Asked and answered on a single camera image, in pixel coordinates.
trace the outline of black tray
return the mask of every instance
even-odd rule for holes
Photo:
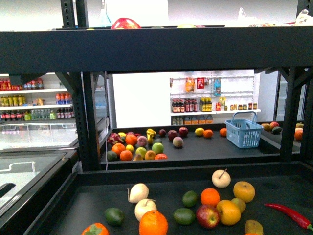
[[[237,181],[248,181],[256,189],[256,196],[246,205],[241,220],[234,226],[220,224],[209,231],[196,221],[190,226],[177,225],[173,212],[183,207],[181,197],[184,193],[194,190],[200,194],[203,189],[214,187],[210,180],[212,173],[225,167],[232,181],[227,188],[218,189],[221,199],[234,197],[233,186]],[[139,223],[134,215],[135,205],[127,200],[127,188],[139,182],[148,186],[149,198],[156,200],[158,210],[166,216],[169,222],[168,235],[242,235],[248,219],[259,221],[264,227],[264,234],[311,234],[283,213],[264,206],[267,202],[280,203],[313,221],[313,168],[302,162],[291,162],[102,171],[72,175],[25,235],[79,235],[94,222],[103,223],[109,229],[110,235],[137,235]],[[192,210],[195,212],[199,205],[198,202]],[[106,223],[104,211],[109,207],[119,207],[124,211],[126,219],[121,227],[111,227]]]
[[[178,131],[182,126],[165,126],[152,127],[156,132],[160,129]],[[176,149],[172,141],[169,141],[168,135],[161,138],[158,134],[155,139],[162,139],[164,145],[164,153],[168,156],[167,160],[149,160],[149,161],[116,161],[108,162],[108,170],[117,169],[136,169],[151,167],[179,167],[179,166],[197,166],[197,165],[217,165],[231,163],[259,163],[279,161],[280,145],[270,139],[261,136],[260,144],[257,148],[238,148],[227,138],[220,136],[220,129],[225,124],[214,125],[190,125],[185,126],[189,133],[184,140],[184,146]],[[194,131],[196,128],[211,129],[214,132],[213,138],[206,139],[204,137],[196,137]],[[130,129],[114,129],[113,133],[133,131],[146,136],[148,128],[130,128]],[[147,150],[151,150],[151,146],[146,146]],[[105,155],[102,157],[102,168],[106,168]]]

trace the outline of pear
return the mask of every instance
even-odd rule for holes
[[[138,203],[140,200],[147,198],[149,195],[149,189],[143,183],[134,185],[131,191],[129,191],[129,188],[127,190],[128,190],[128,201],[130,203]]]
[[[134,159],[133,159],[133,161],[141,161],[141,160],[143,160],[141,154],[136,154]]]
[[[245,223],[245,233],[264,235],[262,225],[256,220],[247,220]]]
[[[140,200],[135,207],[135,216],[136,219],[140,222],[142,216],[148,211],[157,210],[155,200],[152,199],[142,199]]]

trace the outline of lemon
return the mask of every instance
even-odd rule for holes
[[[126,146],[126,150],[129,150],[129,151],[131,151],[131,152],[133,153],[134,147],[133,147],[131,144],[128,144],[128,145]]]
[[[118,133],[118,135],[119,135],[120,137],[126,136],[126,134],[125,134],[124,132],[120,132],[120,133]]]
[[[195,130],[196,136],[203,136],[204,129],[203,128],[197,128]]]

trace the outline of red apple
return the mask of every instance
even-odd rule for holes
[[[177,136],[177,131],[171,130],[167,133],[167,135],[168,135],[168,139],[170,141],[173,141],[173,139]]]
[[[180,137],[186,137],[188,135],[188,129],[186,127],[181,127],[179,130],[178,130],[178,133],[180,135]]]
[[[276,127],[276,126],[279,126],[279,123],[276,122],[276,121],[273,121],[273,122],[270,123],[270,126],[271,126],[271,128],[273,129],[273,128]]]
[[[141,28],[134,20],[129,18],[119,18],[111,26],[111,29],[131,29],[131,28]]]
[[[220,222],[218,210],[210,205],[201,205],[196,212],[198,223],[207,229],[215,228]]]
[[[166,135],[166,130],[164,129],[161,129],[158,131],[158,134],[161,136],[161,137],[164,137]]]

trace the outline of white shelf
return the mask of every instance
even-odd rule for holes
[[[53,109],[53,108],[68,108],[72,107],[72,104],[63,105],[37,105],[37,106],[14,106],[14,107],[0,107],[0,110],[24,110],[24,109]]]
[[[244,113],[247,111],[260,112],[261,109],[253,110],[227,110],[227,111],[212,111],[212,112],[185,112],[185,113],[171,113],[171,116],[193,116],[193,115],[209,115],[209,114],[234,114],[236,112]]]
[[[67,89],[57,88],[57,89],[37,89],[37,90],[20,90],[20,91],[0,91],[0,94],[45,93],[45,92],[67,92]]]

